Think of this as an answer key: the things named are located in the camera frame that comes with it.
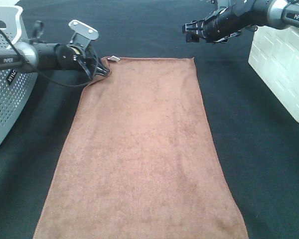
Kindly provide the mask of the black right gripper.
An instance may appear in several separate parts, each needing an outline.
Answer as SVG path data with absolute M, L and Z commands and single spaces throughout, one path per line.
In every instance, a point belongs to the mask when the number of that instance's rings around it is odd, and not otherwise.
M 194 21 L 185 23 L 182 26 L 182 32 L 186 34 L 186 43 L 199 43 L 200 39 L 207 42 L 215 42 L 252 23 L 250 12 L 251 6 L 231 6 L 226 8 L 222 13 L 212 17 L 209 20 Z

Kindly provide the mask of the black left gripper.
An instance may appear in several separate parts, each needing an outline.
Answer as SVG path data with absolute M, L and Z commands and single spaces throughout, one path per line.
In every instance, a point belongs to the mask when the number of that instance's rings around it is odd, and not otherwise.
M 55 55 L 61 69 L 84 71 L 90 80 L 96 75 L 102 77 L 110 75 L 110 69 L 90 46 L 84 49 L 78 45 L 59 45 L 55 48 Z

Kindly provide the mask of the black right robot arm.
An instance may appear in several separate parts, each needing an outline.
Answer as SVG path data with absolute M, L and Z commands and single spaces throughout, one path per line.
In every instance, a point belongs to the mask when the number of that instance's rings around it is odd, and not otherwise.
M 226 43 L 241 35 L 242 29 L 255 32 L 260 26 L 278 30 L 299 28 L 299 0 L 213 0 L 216 9 L 202 20 L 182 26 L 186 42 Z

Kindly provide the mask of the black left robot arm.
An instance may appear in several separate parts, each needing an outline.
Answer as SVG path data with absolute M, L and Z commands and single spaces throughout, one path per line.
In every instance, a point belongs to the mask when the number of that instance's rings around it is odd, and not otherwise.
M 44 70 L 84 71 L 89 80 L 96 76 L 107 77 L 110 70 L 101 62 L 91 42 L 99 37 L 96 29 L 79 21 L 68 23 L 73 36 L 68 44 L 46 43 L 40 40 L 44 24 L 36 21 L 32 38 L 12 44 L 0 29 L 0 36 L 8 49 L 0 50 L 0 70 L 15 69 L 21 73 L 38 73 Z

